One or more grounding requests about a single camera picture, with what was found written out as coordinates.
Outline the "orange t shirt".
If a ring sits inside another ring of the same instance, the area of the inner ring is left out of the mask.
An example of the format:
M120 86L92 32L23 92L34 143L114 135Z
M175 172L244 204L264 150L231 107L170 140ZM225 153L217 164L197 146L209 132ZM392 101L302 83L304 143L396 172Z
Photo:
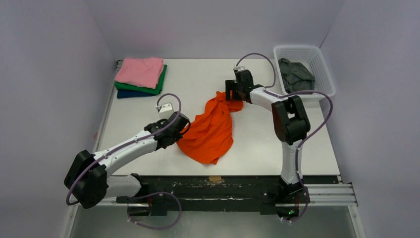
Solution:
M179 149L201 164L214 164L233 145L233 119L231 113L243 108L242 101L226 100L226 93L217 91L208 100L204 112L196 115L189 130L177 142Z

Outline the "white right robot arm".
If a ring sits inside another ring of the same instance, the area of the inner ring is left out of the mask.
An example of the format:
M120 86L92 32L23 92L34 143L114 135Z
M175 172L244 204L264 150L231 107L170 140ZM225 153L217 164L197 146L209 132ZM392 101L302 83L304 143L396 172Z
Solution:
M247 69L234 69L234 80L226 80L226 100L244 101L271 112L274 132L282 144L282 170L278 196L285 202L295 198L304 186L300 144L311 129L303 101L299 96L281 96L254 84Z

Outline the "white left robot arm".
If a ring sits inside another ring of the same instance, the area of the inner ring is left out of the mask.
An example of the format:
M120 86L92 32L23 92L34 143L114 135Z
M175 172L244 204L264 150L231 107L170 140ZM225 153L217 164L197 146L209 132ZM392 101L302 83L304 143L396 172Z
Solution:
M130 197L136 203L145 201L148 190L136 175L116 176L114 173L141 156L173 145L189 125L186 116L173 112L169 118L148 124L111 148L94 153L79 152L64 179L68 188L66 204L79 203L89 209L109 197Z

